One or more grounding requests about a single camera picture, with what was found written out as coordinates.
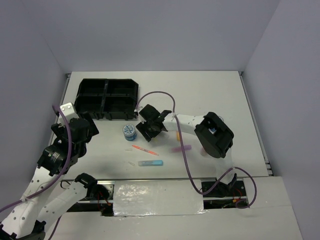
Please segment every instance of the orange pen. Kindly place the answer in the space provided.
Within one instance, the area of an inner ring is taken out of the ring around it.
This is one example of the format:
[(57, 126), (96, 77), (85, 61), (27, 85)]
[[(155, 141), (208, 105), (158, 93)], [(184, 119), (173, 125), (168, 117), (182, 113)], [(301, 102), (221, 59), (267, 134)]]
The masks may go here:
[(149, 151), (149, 150), (144, 149), (144, 148), (142, 148), (142, 147), (139, 147), (139, 146), (136, 146), (136, 145), (132, 145), (132, 147), (134, 147), (134, 148), (136, 148), (136, 149), (139, 149), (139, 150), (142, 150), (142, 151), (144, 151), (144, 152), (146, 152), (146, 153), (149, 153), (149, 154), (153, 154), (153, 155), (159, 156), (159, 154), (158, 154), (158, 153), (155, 153), (155, 152), (153, 152), (153, 151)]

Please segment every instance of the gray wall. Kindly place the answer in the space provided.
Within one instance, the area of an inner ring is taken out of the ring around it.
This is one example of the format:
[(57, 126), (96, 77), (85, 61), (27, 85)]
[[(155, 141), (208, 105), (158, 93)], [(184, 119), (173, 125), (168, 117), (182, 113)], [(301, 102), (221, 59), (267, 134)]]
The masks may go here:
[[(20, 199), (48, 145), (64, 74), (19, 0), (0, 8), (0, 206)], [(0, 214), (0, 221), (6, 213)]]
[(244, 82), (304, 240), (319, 239), (320, 1), (282, 0)]
[(244, 70), (279, 0), (23, 0), (65, 72)]

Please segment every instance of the black storage box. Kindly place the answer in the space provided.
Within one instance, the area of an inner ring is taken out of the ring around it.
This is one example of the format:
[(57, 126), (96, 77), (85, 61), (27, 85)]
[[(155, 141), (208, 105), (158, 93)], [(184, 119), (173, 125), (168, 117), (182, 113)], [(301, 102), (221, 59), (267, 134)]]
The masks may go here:
[(75, 109), (93, 119), (133, 119), (139, 85), (132, 79), (91, 79), (80, 83)]

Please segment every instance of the can lid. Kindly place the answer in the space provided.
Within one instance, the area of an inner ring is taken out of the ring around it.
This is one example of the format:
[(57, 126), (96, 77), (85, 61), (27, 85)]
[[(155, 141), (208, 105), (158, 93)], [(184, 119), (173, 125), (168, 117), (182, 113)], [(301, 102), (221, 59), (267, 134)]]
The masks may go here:
[(123, 134), (125, 137), (132, 137), (136, 134), (136, 128), (132, 124), (127, 124), (123, 127)]

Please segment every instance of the purple marker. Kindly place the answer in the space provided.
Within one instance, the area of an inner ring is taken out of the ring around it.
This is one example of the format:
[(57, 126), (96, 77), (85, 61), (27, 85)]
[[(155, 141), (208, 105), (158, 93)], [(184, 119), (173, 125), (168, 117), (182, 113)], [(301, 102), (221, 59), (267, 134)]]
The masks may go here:
[[(190, 150), (191, 149), (191, 145), (183, 145), (184, 146), (184, 150), (187, 151), (187, 150)], [(173, 153), (178, 153), (178, 152), (181, 152), (182, 151), (182, 148), (181, 146), (178, 146), (178, 147), (173, 147), (169, 150), (169, 153), (173, 154)]]

